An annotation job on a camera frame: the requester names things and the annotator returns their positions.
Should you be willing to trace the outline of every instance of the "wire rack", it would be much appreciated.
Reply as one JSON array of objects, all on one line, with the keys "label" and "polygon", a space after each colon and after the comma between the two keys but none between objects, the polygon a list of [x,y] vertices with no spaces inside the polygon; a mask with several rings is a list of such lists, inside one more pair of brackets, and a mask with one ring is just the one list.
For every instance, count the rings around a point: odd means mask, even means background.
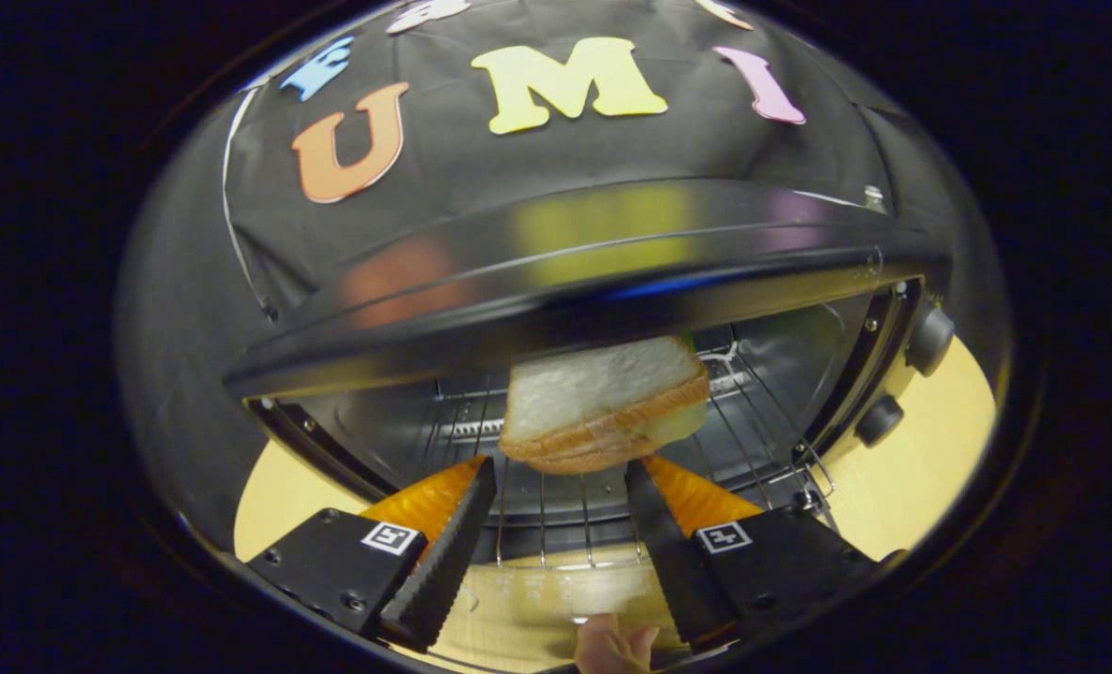
[{"label": "wire rack", "polygon": [[[662,449],[662,455],[756,505],[772,509],[796,503],[836,529],[826,504],[826,496],[835,489],[830,470],[774,388],[741,354],[733,331],[729,346],[698,351],[697,357],[711,375],[707,420],[675,449],[672,445]],[[445,393],[437,385],[436,412],[418,460],[418,477],[423,477],[478,455],[495,458],[499,494],[483,534],[483,547],[490,547],[484,551],[483,562],[534,566],[510,559],[538,558],[539,567],[565,571],[642,563],[646,552],[625,507],[620,466],[604,474],[543,475],[502,455],[497,439],[505,415],[505,384],[484,376],[466,391]],[[792,438],[792,447],[777,450],[774,425],[791,432],[782,436]],[[703,440],[707,433],[711,439]],[[825,478],[825,488],[814,480],[813,465]],[[520,487],[520,482],[527,485]],[[515,541],[520,529],[527,529],[522,546]],[[585,562],[569,565],[566,554],[560,555],[565,562],[559,565],[548,564],[554,541],[559,542],[559,552],[583,547]],[[619,558],[619,543],[633,547],[634,556]],[[595,547],[606,546],[612,548],[610,558],[595,558]]]}]

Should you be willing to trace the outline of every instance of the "bread slice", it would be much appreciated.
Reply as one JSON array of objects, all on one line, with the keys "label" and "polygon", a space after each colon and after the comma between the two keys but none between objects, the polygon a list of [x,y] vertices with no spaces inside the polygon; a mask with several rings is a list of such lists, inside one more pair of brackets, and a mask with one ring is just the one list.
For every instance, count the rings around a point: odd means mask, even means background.
[{"label": "bread slice", "polygon": [[677,337],[518,364],[499,448],[540,473],[594,473],[692,435],[708,397],[706,366]]}]

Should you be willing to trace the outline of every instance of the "toaster oven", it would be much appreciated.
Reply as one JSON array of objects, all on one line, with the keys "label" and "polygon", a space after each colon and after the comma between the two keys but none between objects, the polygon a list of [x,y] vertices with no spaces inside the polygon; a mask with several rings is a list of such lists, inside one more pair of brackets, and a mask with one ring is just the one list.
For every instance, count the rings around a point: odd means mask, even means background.
[{"label": "toaster oven", "polygon": [[[242,499],[272,499],[254,490],[277,479],[261,457],[360,507],[488,457],[470,568],[555,573],[539,584],[637,568],[654,606],[627,468],[544,475],[500,452],[514,364],[685,334],[706,422],[659,456],[842,538],[835,462],[891,443],[953,345],[992,405],[1010,348],[986,226],[920,123],[709,0],[435,0],[330,27],[175,153],[116,331],[152,487],[240,583],[278,595],[236,533]],[[986,430],[970,426],[971,466]],[[390,657],[281,589],[282,608]],[[675,641],[654,663],[701,656]]]}]

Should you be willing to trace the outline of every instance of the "yellow letter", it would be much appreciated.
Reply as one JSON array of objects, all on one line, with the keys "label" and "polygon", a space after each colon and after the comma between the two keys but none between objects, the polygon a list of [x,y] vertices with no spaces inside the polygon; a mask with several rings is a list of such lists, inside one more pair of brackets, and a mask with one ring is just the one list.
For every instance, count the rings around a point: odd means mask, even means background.
[{"label": "yellow letter", "polygon": [[488,129],[502,136],[547,122],[547,108],[535,106],[532,91],[567,118],[578,118],[589,82],[598,86],[594,110],[604,116],[655,116],[668,110],[668,103],[652,93],[638,72],[629,54],[634,48],[628,39],[586,38],[573,47],[567,63],[530,47],[484,52],[471,66],[488,71],[494,82],[497,116],[488,120]]}]

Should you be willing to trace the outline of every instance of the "finger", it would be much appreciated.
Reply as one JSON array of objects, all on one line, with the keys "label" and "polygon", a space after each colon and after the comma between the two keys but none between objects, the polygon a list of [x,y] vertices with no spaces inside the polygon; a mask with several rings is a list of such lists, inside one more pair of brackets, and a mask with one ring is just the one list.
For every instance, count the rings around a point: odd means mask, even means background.
[{"label": "finger", "polygon": [[582,674],[625,674],[635,670],[624,653],[626,647],[618,634],[618,618],[595,615],[577,631],[573,661]]},{"label": "finger", "polygon": [[655,636],[659,634],[659,627],[643,627],[632,632],[627,636],[632,657],[638,661],[643,668],[651,670],[652,666],[652,644],[655,644]]}]

